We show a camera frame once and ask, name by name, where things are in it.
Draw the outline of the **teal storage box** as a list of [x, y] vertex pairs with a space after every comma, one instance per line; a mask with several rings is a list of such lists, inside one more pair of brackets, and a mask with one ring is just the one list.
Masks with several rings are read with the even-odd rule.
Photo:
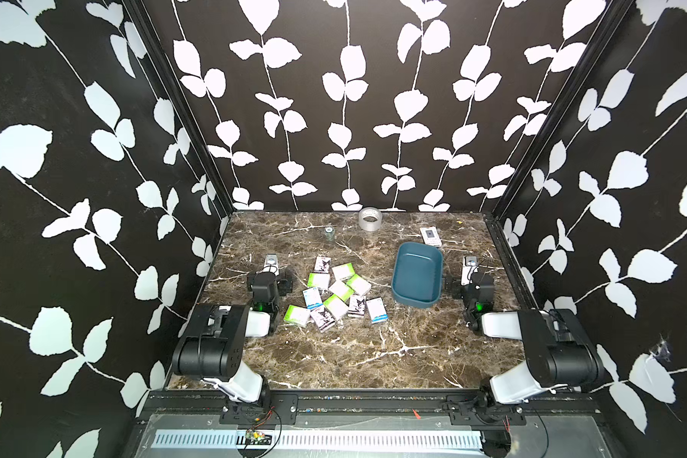
[[440, 300], [443, 288], [443, 254], [419, 242], [404, 242], [398, 248], [391, 291], [396, 303], [430, 308]]

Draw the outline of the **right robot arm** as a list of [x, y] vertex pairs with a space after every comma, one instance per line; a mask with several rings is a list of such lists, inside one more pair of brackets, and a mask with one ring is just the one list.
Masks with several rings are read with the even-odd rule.
[[467, 327], [494, 339], [519, 341], [525, 360], [484, 381], [473, 400], [475, 406], [519, 405], [555, 389], [593, 385], [605, 374], [576, 314], [570, 309], [493, 309], [492, 276], [471, 266], [459, 280], [445, 280], [448, 294], [464, 304]]

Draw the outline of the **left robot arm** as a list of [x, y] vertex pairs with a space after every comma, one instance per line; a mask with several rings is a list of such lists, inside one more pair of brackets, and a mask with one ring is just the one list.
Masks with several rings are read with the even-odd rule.
[[271, 336], [277, 329], [281, 299], [294, 289], [292, 271], [266, 269], [247, 275], [251, 299], [245, 305], [194, 307], [172, 357], [172, 372], [197, 378], [238, 403], [269, 405], [265, 377], [244, 362], [248, 338]]

